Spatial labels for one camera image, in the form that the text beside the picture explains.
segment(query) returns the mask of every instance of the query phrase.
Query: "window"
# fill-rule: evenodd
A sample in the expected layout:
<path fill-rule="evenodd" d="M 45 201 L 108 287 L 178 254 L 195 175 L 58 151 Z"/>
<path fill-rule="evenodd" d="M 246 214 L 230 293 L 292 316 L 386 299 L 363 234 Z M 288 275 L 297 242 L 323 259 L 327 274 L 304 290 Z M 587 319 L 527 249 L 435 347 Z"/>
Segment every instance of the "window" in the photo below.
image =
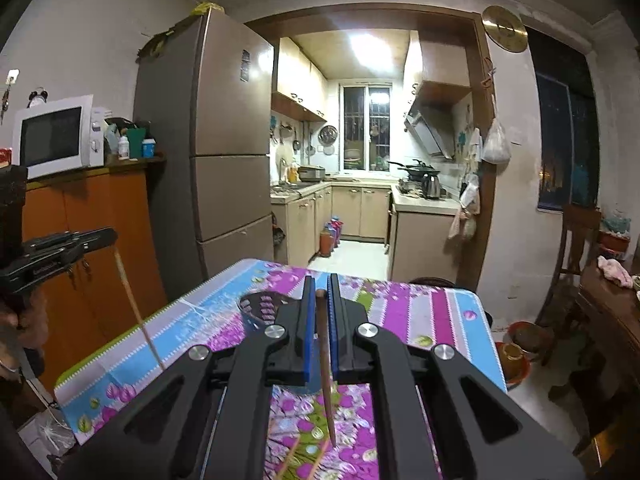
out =
<path fill-rule="evenodd" d="M 542 167 L 538 207 L 567 203 L 594 207 L 598 199 L 598 117 L 585 57 L 536 30 L 527 29 L 536 70 Z"/>
<path fill-rule="evenodd" d="M 343 86 L 345 170 L 389 171 L 389 86 Z"/>

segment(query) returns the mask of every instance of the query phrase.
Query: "cabinet handle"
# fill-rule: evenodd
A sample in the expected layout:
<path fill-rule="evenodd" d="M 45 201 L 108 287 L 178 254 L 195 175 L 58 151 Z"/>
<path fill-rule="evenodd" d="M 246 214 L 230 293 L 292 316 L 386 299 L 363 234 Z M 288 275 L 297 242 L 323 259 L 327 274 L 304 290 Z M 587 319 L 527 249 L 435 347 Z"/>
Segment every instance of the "cabinet handle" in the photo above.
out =
<path fill-rule="evenodd" d="M 66 273 L 68 274 L 69 279 L 71 280 L 71 285 L 73 286 L 73 288 L 76 288 L 76 275 L 74 274 L 73 267 L 69 267 L 66 270 Z"/>
<path fill-rule="evenodd" d="M 91 266 L 89 265 L 89 262 L 87 260 L 85 260 L 84 258 L 82 259 L 82 268 L 84 269 L 84 272 L 86 272 L 87 276 L 89 277 L 89 280 L 92 278 L 91 276 Z"/>

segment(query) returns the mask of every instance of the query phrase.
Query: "colorful tablecloth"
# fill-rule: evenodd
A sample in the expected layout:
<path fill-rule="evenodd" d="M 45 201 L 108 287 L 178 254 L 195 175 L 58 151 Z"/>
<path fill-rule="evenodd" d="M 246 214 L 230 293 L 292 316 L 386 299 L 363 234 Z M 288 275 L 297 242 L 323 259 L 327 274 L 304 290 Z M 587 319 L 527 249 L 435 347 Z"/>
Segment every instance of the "colorful tablecloth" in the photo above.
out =
<path fill-rule="evenodd" d="M 244 337 L 238 299 L 248 292 L 277 291 L 300 299 L 304 277 L 325 286 L 327 273 L 242 260 L 152 316 L 146 326 L 168 366 L 194 344 L 212 350 Z M 340 293 L 361 303 L 369 320 L 408 344 L 448 343 L 506 391 L 502 369 L 478 297 L 472 292 L 340 276 Z M 140 329 L 132 330 L 69 370 L 55 388 L 66 419 L 82 444 L 160 373 Z M 265 478 L 378 478 L 369 387 L 338 386 L 338 446 L 328 441 L 321 395 L 296 396 L 274 386 Z"/>

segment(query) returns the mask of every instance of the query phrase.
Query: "refrigerator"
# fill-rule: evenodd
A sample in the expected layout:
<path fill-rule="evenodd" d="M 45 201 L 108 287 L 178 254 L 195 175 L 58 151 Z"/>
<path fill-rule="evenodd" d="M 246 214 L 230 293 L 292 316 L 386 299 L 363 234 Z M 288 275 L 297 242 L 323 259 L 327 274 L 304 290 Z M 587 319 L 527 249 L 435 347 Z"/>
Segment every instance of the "refrigerator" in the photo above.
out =
<path fill-rule="evenodd" d="M 148 169 L 148 198 L 173 301 L 238 260 L 273 260 L 273 47 L 211 9 L 177 23 L 139 65 L 134 120 L 149 121 L 166 155 Z"/>

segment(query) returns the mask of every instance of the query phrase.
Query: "wooden stick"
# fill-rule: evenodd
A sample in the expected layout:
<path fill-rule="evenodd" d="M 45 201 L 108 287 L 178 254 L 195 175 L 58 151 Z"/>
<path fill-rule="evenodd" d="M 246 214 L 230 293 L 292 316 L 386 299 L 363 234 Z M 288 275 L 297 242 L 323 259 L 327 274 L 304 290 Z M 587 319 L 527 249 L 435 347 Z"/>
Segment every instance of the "wooden stick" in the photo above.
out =
<path fill-rule="evenodd" d="M 131 305 L 131 309 L 133 310 L 133 313 L 136 316 L 136 320 L 138 321 L 138 326 L 140 327 L 140 330 L 142 330 L 142 333 L 145 336 L 146 344 L 149 345 L 151 353 L 156 358 L 156 361 L 158 361 L 158 365 L 160 369 L 165 370 L 166 368 L 162 363 L 162 359 L 158 355 L 158 350 L 156 350 L 156 346 L 151 341 L 151 338 L 149 337 L 149 334 L 146 331 L 145 322 L 142 319 L 142 316 L 140 316 L 140 311 L 138 310 L 138 304 L 136 303 L 136 298 L 133 297 L 133 292 L 131 291 L 131 286 L 129 285 L 129 280 L 127 279 L 127 273 L 124 270 L 124 264 L 122 263 L 122 258 L 120 257 L 120 253 L 118 252 L 117 248 L 114 249 L 114 254 L 116 256 L 116 266 L 118 267 L 118 273 L 120 274 L 120 281 L 122 282 L 122 285 L 124 286 L 124 290 L 127 293 L 127 298 L 129 298 L 129 304 Z"/>
<path fill-rule="evenodd" d="M 320 341 L 320 379 L 322 383 L 322 398 L 324 399 L 324 413 L 329 428 L 331 444 L 336 446 L 334 407 L 331 404 L 331 376 L 329 364 L 329 313 L 326 306 L 326 290 L 316 290 L 316 325 Z"/>
<path fill-rule="evenodd" d="M 287 470 L 287 467 L 289 465 L 289 461 L 293 457 L 293 454 L 296 452 L 296 448 L 298 447 L 299 443 L 300 443 L 300 436 L 296 438 L 296 441 L 293 443 L 293 446 L 291 446 L 291 449 L 289 449 L 289 452 L 287 453 L 287 456 L 285 457 L 284 462 L 282 463 L 282 467 L 280 468 L 280 471 L 278 471 L 278 474 L 276 475 L 276 480 L 280 480 L 284 476 L 284 473 Z"/>

